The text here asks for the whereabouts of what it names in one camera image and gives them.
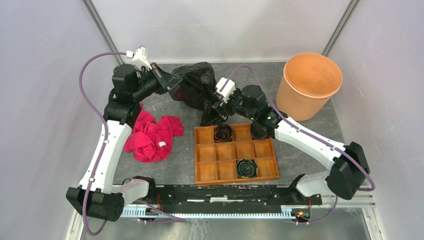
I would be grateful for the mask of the black plastic trash bag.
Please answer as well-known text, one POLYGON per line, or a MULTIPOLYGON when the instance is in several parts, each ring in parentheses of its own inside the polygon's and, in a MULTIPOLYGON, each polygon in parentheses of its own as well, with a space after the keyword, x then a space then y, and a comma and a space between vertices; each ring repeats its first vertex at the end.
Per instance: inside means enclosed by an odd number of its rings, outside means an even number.
POLYGON ((183 80, 169 94, 175 101, 202 111, 200 126, 209 125, 209 105, 218 101, 215 95, 217 80, 213 66, 208 62, 181 65, 171 72, 183 80))

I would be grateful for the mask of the orange plastic trash bin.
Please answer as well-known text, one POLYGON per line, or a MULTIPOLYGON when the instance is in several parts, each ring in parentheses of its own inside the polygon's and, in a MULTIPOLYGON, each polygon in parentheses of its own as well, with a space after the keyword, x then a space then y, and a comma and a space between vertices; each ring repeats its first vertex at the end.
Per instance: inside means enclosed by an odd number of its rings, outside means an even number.
POLYGON ((307 121, 338 92, 342 82, 342 71, 330 58, 314 52, 296 54, 283 67, 276 106, 295 121, 307 121))

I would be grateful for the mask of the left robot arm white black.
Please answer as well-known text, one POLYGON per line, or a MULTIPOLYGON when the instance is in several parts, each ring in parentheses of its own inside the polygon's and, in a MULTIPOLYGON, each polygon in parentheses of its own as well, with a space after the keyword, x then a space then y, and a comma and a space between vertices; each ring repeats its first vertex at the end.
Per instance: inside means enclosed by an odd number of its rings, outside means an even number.
POLYGON ((155 94, 176 90, 182 77, 168 73, 155 63, 137 67, 123 64, 113 70, 113 89, 104 112, 102 129, 89 167, 77 187, 69 187, 66 199, 84 221, 95 218, 117 221, 124 208, 138 200, 145 204, 157 198, 156 183, 149 177, 135 177, 118 187, 113 178, 124 145, 141 112, 141 101, 155 94))

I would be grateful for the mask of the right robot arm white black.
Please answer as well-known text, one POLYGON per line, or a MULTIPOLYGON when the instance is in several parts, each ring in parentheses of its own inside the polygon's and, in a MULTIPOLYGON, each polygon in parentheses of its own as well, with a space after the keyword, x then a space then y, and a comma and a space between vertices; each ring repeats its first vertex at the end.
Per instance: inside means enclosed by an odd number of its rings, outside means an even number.
POLYGON ((296 122, 267 102, 258 85, 239 89, 233 82, 216 85, 211 92, 210 112, 226 120, 237 114, 252 121, 250 131, 254 139, 272 138, 287 143, 308 154, 326 170, 301 174, 292 182, 289 199, 302 204, 315 194, 332 194, 350 200, 358 192, 371 192, 375 184, 370 178, 368 162, 362 146, 356 142, 345 144, 326 138, 296 122))

